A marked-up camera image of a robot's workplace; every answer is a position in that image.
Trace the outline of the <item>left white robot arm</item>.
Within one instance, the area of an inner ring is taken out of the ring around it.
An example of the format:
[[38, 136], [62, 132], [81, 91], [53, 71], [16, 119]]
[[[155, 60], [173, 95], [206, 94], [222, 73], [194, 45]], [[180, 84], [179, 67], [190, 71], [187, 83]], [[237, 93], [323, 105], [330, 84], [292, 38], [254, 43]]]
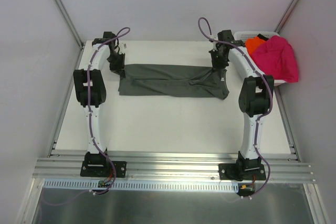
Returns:
[[84, 110], [88, 128], [88, 148], [82, 169], [85, 172], [93, 170], [99, 176], [106, 175], [110, 170], [107, 141], [101, 126], [107, 98], [102, 68], [107, 62], [112, 64], [113, 70], [123, 70], [125, 54], [120, 52], [120, 37], [120, 31], [117, 34], [105, 31], [102, 38], [94, 39], [89, 61], [81, 69], [73, 72], [76, 99]]

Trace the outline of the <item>grey t shirt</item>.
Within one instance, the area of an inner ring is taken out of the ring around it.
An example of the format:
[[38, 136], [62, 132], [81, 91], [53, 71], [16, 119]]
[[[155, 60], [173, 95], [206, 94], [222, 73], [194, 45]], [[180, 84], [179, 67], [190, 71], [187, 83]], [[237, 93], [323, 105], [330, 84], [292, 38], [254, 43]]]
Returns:
[[120, 77], [119, 95], [218, 98], [229, 95], [226, 70], [211, 67], [131, 64]]

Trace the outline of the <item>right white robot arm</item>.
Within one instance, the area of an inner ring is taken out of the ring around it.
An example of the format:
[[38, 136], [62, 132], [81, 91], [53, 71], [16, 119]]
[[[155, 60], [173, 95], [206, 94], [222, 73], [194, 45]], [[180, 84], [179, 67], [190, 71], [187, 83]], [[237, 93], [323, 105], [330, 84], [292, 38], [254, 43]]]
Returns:
[[260, 140], [265, 117], [273, 106], [274, 78], [264, 74], [253, 62], [245, 44], [235, 40], [231, 30], [223, 30], [211, 39], [214, 70], [224, 70], [232, 63], [243, 79], [238, 97], [244, 116], [243, 142], [234, 163], [219, 164], [221, 180], [266, 180], [261, 163]]

